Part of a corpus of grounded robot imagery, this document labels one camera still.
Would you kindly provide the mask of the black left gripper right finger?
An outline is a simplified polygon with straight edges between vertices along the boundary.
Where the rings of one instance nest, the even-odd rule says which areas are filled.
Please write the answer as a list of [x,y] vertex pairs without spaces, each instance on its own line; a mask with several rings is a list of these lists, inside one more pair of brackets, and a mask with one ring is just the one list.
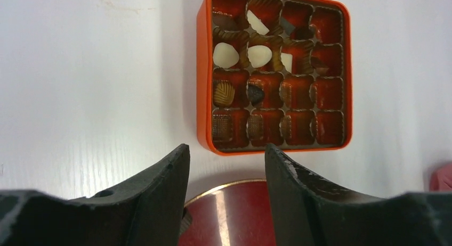
[[265,175],[277,245],[451,245],[451,193],[378,198],[340,186],[273,144]]

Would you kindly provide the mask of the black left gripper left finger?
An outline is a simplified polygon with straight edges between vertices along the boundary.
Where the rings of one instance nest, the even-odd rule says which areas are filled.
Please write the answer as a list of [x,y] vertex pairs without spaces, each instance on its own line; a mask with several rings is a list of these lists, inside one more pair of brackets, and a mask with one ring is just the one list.
[[2,190],[1,245],[177,245],[190,226],[189,170],[189,147],[181,144],[90,198]]

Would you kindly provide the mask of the round red lacquer tray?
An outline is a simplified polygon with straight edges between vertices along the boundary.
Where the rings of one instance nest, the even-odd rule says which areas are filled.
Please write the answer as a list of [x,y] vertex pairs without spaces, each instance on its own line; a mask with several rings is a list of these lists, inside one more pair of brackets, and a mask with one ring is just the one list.
[[185,207],[192,222],[179,245],[276,245],[265,179],[217,186]]

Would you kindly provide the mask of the orange chocolate box with dividers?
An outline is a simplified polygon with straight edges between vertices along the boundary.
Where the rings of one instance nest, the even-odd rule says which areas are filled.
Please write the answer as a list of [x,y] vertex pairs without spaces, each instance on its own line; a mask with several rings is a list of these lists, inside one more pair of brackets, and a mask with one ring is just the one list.
[[[351,19],[333,0],[203,0],[197,14],[197,139],[219,155],[338,150],[352,137]],[[213,62],[214,47],[232,45],[239,61]],[[253,68],[248,48],[265,45],[272,59]],[[230,82],[229,107],[213,103]],[[265,92],[252,106],[248,84]]]

